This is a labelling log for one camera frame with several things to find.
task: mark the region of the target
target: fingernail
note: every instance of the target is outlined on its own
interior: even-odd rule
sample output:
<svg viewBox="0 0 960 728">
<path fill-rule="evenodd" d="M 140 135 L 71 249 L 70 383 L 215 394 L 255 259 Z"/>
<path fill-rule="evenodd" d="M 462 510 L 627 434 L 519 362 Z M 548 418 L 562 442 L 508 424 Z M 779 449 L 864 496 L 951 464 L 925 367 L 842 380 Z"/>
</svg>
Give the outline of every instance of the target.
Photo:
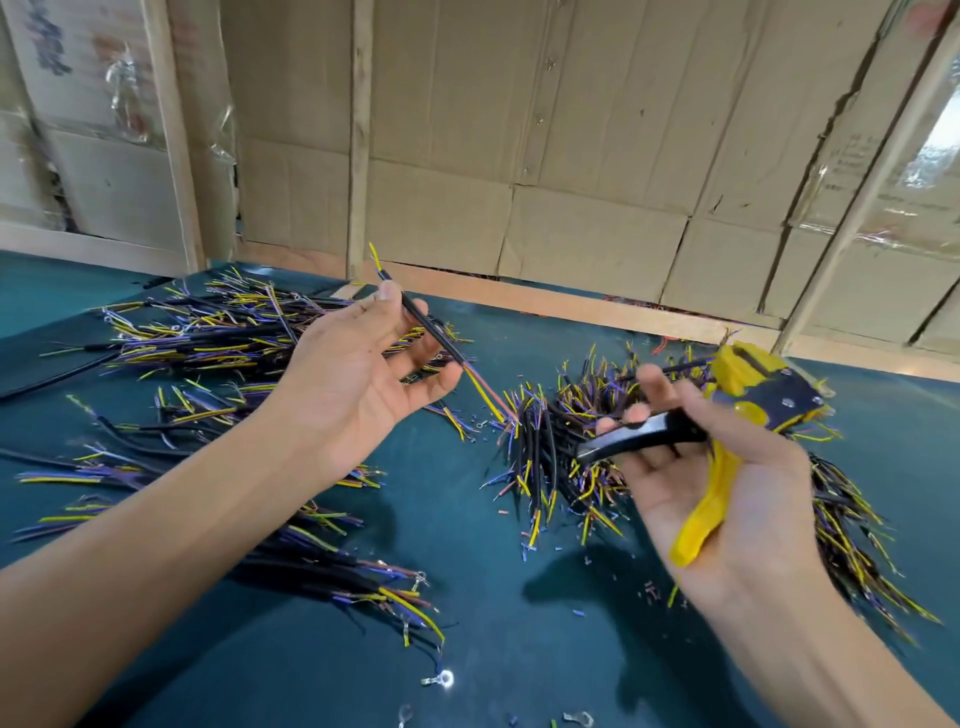
<svg viewBox="0 0 960 728">
<path fill-rule="evenodd" d="M 389 301 L 396 295 L 396 284 L 392 280 L 382 280 L 376 287 L 376 299 L 378 301 Z"/>
</svg>

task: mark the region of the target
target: black sheathed cable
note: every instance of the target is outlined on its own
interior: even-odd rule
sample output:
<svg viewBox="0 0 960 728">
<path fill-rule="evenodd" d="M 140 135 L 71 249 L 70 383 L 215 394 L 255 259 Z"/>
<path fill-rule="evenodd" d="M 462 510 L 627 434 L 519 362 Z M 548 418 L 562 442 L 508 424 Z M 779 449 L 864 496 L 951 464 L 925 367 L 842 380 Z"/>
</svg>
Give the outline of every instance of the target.
<svg viewBox="0 0 960 728">
<path fill-rule="evenodd" d="M 88 361 L 79 367 L 69 370 L 68 372 L 63 372 L 62 374 L 51 376 L 47 379 L 43 379 L 42 381 L 34 382 L 33 384 L 28 384 L 24 387 L 20 387 L 19 389 L 11 389 L 9 392 L 4 392 L 3 394 L 0 394 L 0 403 L 8 402 L 16 397 L 19 397 L 20 395 L 30 394 L 31 392 L 35 392 L 38 389 L 43 389 L 44 387 L 49 387 L 51 384 L 56 384 L 57 382 L 64 381 L 65 379 L 69 379 L 72 376 L 80 375 L 80 374 L 83 374 L 84 372 L 89 372 L 91 369 L 96 369 L 102 364 L 107 364 L 108 362 L 113 361 L 119 355 L 120 355 L 119 352 L 111 352 L 106 356 L 101 356 L 100 358 L 94 359 L 93 361 Z"/>
</svg>

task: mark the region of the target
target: green table surface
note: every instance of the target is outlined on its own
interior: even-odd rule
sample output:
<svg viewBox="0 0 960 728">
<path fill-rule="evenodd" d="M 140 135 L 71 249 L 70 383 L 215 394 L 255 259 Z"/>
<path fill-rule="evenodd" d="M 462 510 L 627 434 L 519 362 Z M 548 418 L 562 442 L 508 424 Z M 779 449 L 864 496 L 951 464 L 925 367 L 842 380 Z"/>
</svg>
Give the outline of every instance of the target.
<svg viewBox="0 0 960 728">
<path fill-rule="evenodd" d="M 329 281 L 266 273 L 308 291 Z M 201 278 L 191 286 L 199 289 Z M 476 343 L 465 350 L 499 389 L 518 375 L 555 383 L 564 360 L 583 361 L 591 345 L 623 358 L 631 340 L 641 358 L 660 339 L 486 306 L 428 298 L 431 312 Z M 2 311 L 9 315 L 9 310 Z M 104 340 L 92 314 L 0 339 L 0 390 L 58 373 L 84 354 L 38 358 L 52 341 Z M 834 424 L 842 442 L 819 447 L 862 487 L 898 529 L 892 552 L 905 588 L 946 623 L 906 619 L 919 647 L 898 653 L 942 705 L 960 718 L 960 562 L 953 558 L 960 515 L 960 388 L 846 367 L 803 362 L 837 391 Z M 96 431 L 65 395 L 75 394 L 114 421 L 147 421 L 156 381 L 91 372 L 0 410 L 0 447 L 70 456 Z M 449 401 L 482 415 L 472 388 Z M 124 675 L 82 725 L 395 726 L 401 704 L 410 728 L 560 723 L 563 711 L 590 711 L 597 728 L 777 725 L 690 608 L 648 606 L 648 579 L 669 581 L 642 528 L 627 538 L 596 538 L 586 549 L 572 517 L 555 517 L 524 563 L 512 504 L 492 503 L 478 486 L 503 472 L 493 433 L 463 444 L 442 418 L 415 413 L 369 458 L 387 471 L 381 491 L 334 489 L 321 503 L 367 522 L 347 540 L 361 555 L 423 569 L 428 598 L 443 610 L 448 692 L 423 688 L 433 657 L 404 649 L 392 626 L 357 611 L 277 595 L 228 581 L 215 586 Z M 0 534 L 50 515 L 82 493 L 73 486 L 20 485 L 22 466 L 0 461 Z M 511 515 L 497 515 L 509 508 Z M 627 526 L 637 526 L 636 514 Z M 0 566 L 39 544 L 0 546 Z M 585 555 L 592 561 L 585 564 Z M 572 610 L 582 610 L 583 618 Z M 56 691 L 51 694 L 56 699 Z"/>
</svg>

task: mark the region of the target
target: cardboard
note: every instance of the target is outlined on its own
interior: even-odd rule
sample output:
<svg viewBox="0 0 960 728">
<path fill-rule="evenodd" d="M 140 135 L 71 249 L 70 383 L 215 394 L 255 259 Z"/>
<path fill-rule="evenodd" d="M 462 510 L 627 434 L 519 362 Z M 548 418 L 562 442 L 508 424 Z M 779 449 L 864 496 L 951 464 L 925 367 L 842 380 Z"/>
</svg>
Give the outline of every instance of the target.
<svg viewBox="0 0 960 728">
<path fill-rule="evenodd" d="M 519 186 L 497 273 L 656 301 L 685 226 L 683 215 Z"/>
<path fill-rule="evenodd" d="M 44 162 L 30 122 L 18 113 L 0 111 L 0 221 L 63 230 Z"/>
<path fill-rule="evenodd" d="M 59 131 L 47 143 L 80 232 L 183 253 L 166 153 Z"/>
<path fill-rule="evenodd" d="M 960 356 L 960 288 L 950 294 L 931 319 L 917 346 Z"/>
<path fill-rule="evenodd" d="M 230 83 L 245 137 L 349 152 L 350 19 L 350 0 L 224 3 Z"/>
<path fill-rule="evenodd" d="M 836 119 L 807 181 L 794 224 L 831 231 L 876 156 L 946 2 L 901 3 L 863 85 Z M 900 250 L 960 258 L 960 75 L 943 81 L 908 153 L 881 192 L 861 236 Z"/>
<path fill-rule="evenodd" d="M 889 5 L 890 0 L 768 4 L 700 215 L 757 230 L 781 229 Z"/>
<path fill-rule="evenodd" d="M 512 195 L 503 182 L 374 160 L 367 236 L 387 260 L 494 275 Z"/>
<path fill-rule="evenodd" d="M 827 241 L 824 235 L 809 232 L 790 235 L 766 296 L 765 313 L 790 315 Z M 844 254 L 811 324 L 905 344 L 958 278 L 960 262 L 855 242 Z"/>
<path fill-rule="evenodd" d="M 30 100 L 0 13 L 0 221 L 62 230 L 52 177 L 30 124 Z"/>
<path fill-rule="evenodd" d="M 182 251 L 177 209 L 169 207 L 173 183 L 162 152 L 162 119 L 139 0 L 0 3 L 10 22 L 29 105 L 82 230 Z M 225 257 L 235 235 L 235 145 L 219 2 L 170 0 L 170 15 L 204 244 L 209 255 Z M 134 73 L 121 73 L 118 78 L 124 80 L 111 86 L 108 72 L 120 69 L 123 60 Z M 123 112 L 111 108 L 117 88 L 125 102 Z M 96 143 L 98 139 L 112 143 Z M 102 158 L 96 158 L 98 150 L 103 150 Z M 144 167 L 138 174 L 140 164 Z M 121 197 L 127 200 L 126 209 L 104 194 L 107 182 L 122 184 L 120 195 L 129 193 Z M 137 200 L 134 191 L 155 196 Z M 139 222 L 133 221 L 131 206 L 156 213 L 144 212 Z"/>
<path fill-rule="evenodd" d="M 244 236 L 344 255 L 349 165 L 346 154 L 241 137 Z"/>
<path fill-rule="evenodd" d="M 577 3 L 540 186 L 692 213 L 747 70 L 760 7 Z"/>
<path fill-rule="evenodd" d="M 695 217 L 677 252 L 660 303 L 735 321 L 777 326 L 757 313 L 780 249 L 780 233 Z"/>
<path fill-rule="evenodd" d="M 547 5 L 377 3 L 372 155 L 492 182 L 517 179 Z"/>
<path fill-rule="evenodd" d="M 0 5 L 36 118 L 44 126 L 162 148 L 139 0 L 0 0 Z M 190 138 L 232 154 L 223 129 L 230 100 L 219 2 L 171 0 L 170 15 Z M 111 71 L 116 84 L 108 80 Z M 126 113 L 111 108 L 117 88 Z"/>
</svg>

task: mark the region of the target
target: hand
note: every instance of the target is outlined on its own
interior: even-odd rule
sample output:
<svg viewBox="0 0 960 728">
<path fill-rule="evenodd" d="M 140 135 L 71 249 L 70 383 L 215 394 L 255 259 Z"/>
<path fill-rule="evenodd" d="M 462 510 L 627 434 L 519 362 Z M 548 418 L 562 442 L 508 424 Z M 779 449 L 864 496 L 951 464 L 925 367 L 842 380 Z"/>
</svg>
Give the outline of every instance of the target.
<svg viewBox="0 0 960 728">
<path fill-rule="evenodd" d="M 652 364 L 640 368 L 637 380 L 649 405 L 631 407 L 627 422 L 646 420 L 651 408 L 659 412 L 681 406 L 742 459 L 726 521 L 683 569 L 670 563 L 667 554 L 707 489 L 708 447 L 680 444 L 679 456 L 658 447 L 613 459 L 627 479 L 660 558 L 684 594 L 710 619 L 736 609 L 744 599 L 829 588 L 816 546 L 810 464 L 804 450 L 705 399 L 691 382 L 670 382 Z M 605 419 L 597 432 L 614 427 L 613 420 Z"/>
<path fill-rule="evenodd" d="M 427 312 L 426 302 L 416 304 Z M 399 286 L 383 281 L 375 294 L 325 314 L 306 330 L 286 373 L 257 410 L 257 416 L 282 423 L 290 436 L 305 437 L 319 456 L 323 487 L 363 462 L 407 415 L 457 385 L 462 370 L 452 362 L 415 384 L 400 383 L 440 351 L 440 344 L 424 335 L 384 357 L 384 350 L 417 325 L 402 307 Z"/>
</svg>

